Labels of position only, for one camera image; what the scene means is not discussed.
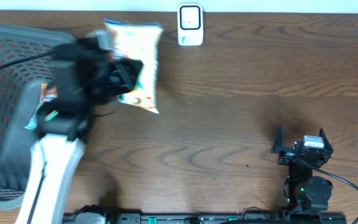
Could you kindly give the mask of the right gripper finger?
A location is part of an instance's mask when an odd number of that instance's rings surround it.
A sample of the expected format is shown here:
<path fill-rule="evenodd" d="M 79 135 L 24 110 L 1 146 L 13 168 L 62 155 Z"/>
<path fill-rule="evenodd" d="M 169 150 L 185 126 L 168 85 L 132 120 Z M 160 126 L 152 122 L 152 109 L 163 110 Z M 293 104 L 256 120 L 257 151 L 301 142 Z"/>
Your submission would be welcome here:
<path fill-rule="evenodd" d="M 319 130 L 319 137 L 321 137 L 321 138 L 323 139 L 324 150 L 325 150 L 325 151 L 332 151 L 333 148 L 332 148 L 331 144 L 329 143 L 329 141 L 328 141 L 328 139 L 327 139 L 327 137 L 326 137 L 326 135 L 325 135 L 325 132 L 324 132 L 324 129 L 323 129 L 323 128 L 321 128 L 321 129 Z"/>
<path fill-rule="evenodd" d="M 278 148 L 281 148 L 281 147 L 283 147 L 283 127 L 280 124 L 279 129 L 278 129 L 278 133 L 277 133 L 277 137 L 274 140 L 273 148 L 278 149 Z"/>

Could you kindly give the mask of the orange snack packet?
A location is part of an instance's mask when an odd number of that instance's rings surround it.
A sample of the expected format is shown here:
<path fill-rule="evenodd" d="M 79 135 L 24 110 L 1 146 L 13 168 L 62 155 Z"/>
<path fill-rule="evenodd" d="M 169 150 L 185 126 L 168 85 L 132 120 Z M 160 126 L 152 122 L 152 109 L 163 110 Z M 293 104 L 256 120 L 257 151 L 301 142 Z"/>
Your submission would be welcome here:
<path fill-rule="evenodd" d="M 48 88 L 47 83 L 41 85 L 40 92 L 40 103 L 45 103 L 54 100 L 58 96 L 57 90 L 55 87 Z"/>

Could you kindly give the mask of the yellow snack bag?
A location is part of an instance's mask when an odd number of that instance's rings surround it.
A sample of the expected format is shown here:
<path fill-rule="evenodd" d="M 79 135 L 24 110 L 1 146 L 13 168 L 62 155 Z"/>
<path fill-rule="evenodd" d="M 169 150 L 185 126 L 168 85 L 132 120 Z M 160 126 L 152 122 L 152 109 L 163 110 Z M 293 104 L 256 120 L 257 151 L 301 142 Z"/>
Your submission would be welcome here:
<path fill-rule="evenodd" d="M 143 67 L 134 89 L 119 96 L 118 101 L 158 114 L 155 86 L 158 73 L 158 43 L 163 26 L 158 22 L 133 24 L 105 18 L 104 25 L 112 35 L 112 57 L 140 60 Z"/>

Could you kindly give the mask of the teal wet wipes pack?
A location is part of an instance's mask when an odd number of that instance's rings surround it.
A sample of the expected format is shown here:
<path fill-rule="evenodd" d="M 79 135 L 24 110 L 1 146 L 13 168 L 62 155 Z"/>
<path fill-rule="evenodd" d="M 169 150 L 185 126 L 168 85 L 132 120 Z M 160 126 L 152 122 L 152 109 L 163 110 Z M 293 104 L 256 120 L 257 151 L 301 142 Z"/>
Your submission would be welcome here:
<path fill-rule="evenodd" d="M 37 106 L 37 108 L 35 109 L 32 117 L 30 118 L 29 123 L 25 126 L 26 129 L 29 130 L 35 130 L 37 127 L 37 112 L 40 109 L 40 107 L 43 105 L 43 103 L 39 103 L 39 105 Z"/>

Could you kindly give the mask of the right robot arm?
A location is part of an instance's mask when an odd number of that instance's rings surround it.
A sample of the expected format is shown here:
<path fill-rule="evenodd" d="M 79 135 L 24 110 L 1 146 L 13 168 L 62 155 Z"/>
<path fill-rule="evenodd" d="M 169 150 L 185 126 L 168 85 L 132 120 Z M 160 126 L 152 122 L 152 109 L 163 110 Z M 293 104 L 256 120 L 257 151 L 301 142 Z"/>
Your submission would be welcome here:
<path fill-rule="evenodd" d="M 318 136 L 305 135 L 293 147 L 286 147 L 283 128 L 279 126 L 271 153 L 278 155 L 278 164 L 288 166 L 284 195 L 293 213 L 321 213 L 328 209 L 333 185 L 313 172 L 327 163 L 333 152 L 323 129 Z"/>

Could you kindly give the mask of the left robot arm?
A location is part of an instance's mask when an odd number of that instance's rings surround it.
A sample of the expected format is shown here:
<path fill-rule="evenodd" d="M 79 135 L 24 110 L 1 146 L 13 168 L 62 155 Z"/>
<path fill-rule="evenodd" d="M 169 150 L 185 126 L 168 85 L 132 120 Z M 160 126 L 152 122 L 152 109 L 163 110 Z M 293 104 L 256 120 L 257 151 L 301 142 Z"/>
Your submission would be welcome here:
<path fill-rule="evenodd" d="M 57 97 L 36 113 L 38 140 L 31 147 L 30 175 L 17 223 L 61 223 L 76 167 L 85 153 L 94 107 L 132 91 L 141 60 L 112 61 L 96 38 L 55 46 Z"/>

